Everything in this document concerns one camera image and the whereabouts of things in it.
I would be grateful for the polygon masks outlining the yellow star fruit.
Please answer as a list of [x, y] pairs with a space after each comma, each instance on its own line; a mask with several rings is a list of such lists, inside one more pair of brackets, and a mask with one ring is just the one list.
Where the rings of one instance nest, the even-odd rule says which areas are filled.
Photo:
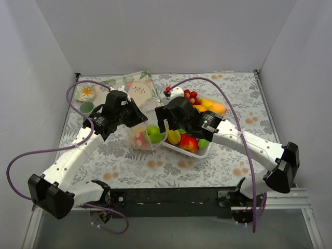
[[168, 130], [168, 141], [172, 145], [177, 145], [181, 141], [181, 134], [178, 130]]

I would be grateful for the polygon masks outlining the pink peach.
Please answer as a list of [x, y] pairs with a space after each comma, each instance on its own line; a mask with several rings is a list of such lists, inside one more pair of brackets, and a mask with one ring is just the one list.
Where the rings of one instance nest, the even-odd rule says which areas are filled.
[[139, 149], [146, 149], [147, 147], [147, 142], [145, 139], [145, 131], [134, 131], [132, 133], [132, 143], [136, 148]]

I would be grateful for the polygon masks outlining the green apple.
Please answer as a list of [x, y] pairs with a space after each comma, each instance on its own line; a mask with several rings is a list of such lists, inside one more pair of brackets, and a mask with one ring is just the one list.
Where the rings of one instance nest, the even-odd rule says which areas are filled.
[[148, 126], [146, 129], [146, 134], [152, 144], [157, 144], [164, 138], [164, 135], [160, 132], [158, 126]]

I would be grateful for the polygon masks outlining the clear dotted zip bag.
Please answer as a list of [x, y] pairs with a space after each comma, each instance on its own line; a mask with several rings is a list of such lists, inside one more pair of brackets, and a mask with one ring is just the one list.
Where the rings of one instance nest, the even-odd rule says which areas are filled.
[[146, 147], [146, 149], [141, 149], [141, 150], [154, 150], [166, 140], [167, 134], [163, 133], [163, 135], [164, 135], [163, 140], [157, 144], [152, 144], [146, 134], [146, 129], [148, 126], [158, 126], [157, 117], [155, 114], [155, 108], [159, 107], [159, 106], [162, 106], [162, 102], [157, 103], [155, 100], [147, 101], [143, 105], [140, 106], [140, 110], [148, 118], [148, 120], [146, 122], [140, 123], [132, 128], [126, 128], [127, 134], [124, 138], [124, 144], [128, 148], [139, 149], [139, 148], [136, 148], [132, 143], [132, 133], [134, 131], [141, 131], [141, 130], [145, 131], [145, 139], [147, 142], [147, 147]]

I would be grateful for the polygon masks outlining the red yellow apple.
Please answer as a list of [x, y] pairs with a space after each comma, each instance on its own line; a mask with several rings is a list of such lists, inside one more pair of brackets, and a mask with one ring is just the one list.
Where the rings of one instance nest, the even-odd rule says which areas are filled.
[[180, 149], [189, 151], [191, 153], [196, 153], [199, 149], [197, 140], [192, 136], [188, 136], [187, 134], [181, 134], [179, 147]]

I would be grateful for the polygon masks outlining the light green chayote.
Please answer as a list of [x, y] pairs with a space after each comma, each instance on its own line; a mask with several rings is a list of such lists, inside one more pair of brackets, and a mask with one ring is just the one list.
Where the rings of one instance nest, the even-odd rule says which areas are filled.
[[198, 147], [199, 149], [206, 149], [210, 145], [210, 142], [205, 139], [199, 139], [198, 140]]

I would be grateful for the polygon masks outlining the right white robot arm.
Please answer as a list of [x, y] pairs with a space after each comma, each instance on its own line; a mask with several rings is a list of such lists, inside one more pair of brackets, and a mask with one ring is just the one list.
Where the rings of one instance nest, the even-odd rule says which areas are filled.
[[156, 107], [155, 113], [160, 131], [165, 131], [166, 121], [171, 130], [184, 129], [198, 139], [249, 154], [265, 168], [255, 174], [254, 179], [243, 178], [237, 184], [233, 196], [238, 205], [249, 205], [258, 195], [268, 191], [290, 192], [300, 165], [299, 148], [295, 143], [282, 145], [240, 131], [219, 114], [210, 110], [198, 111], [181, 96], [165, 106]]

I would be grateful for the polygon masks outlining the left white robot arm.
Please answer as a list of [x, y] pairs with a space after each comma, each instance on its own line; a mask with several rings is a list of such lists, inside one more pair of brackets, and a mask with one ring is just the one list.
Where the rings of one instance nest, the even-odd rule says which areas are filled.
[[92, 203], [98, 207], [109, 205], [110, 187], [91, 180], [82, 186], [71, 182], [85, 161], [104, 143], [118, 126], [131, 128], [147, 121], [134, 100], [124, 91], [112, 90], [105, 104], [94, 110], [73, 141], [73, 148], [64, 152], [58, 160], [40, 176], [33, 174], [28, 187], [34, 204], [56, 219], [64, 218], [73, 207]]

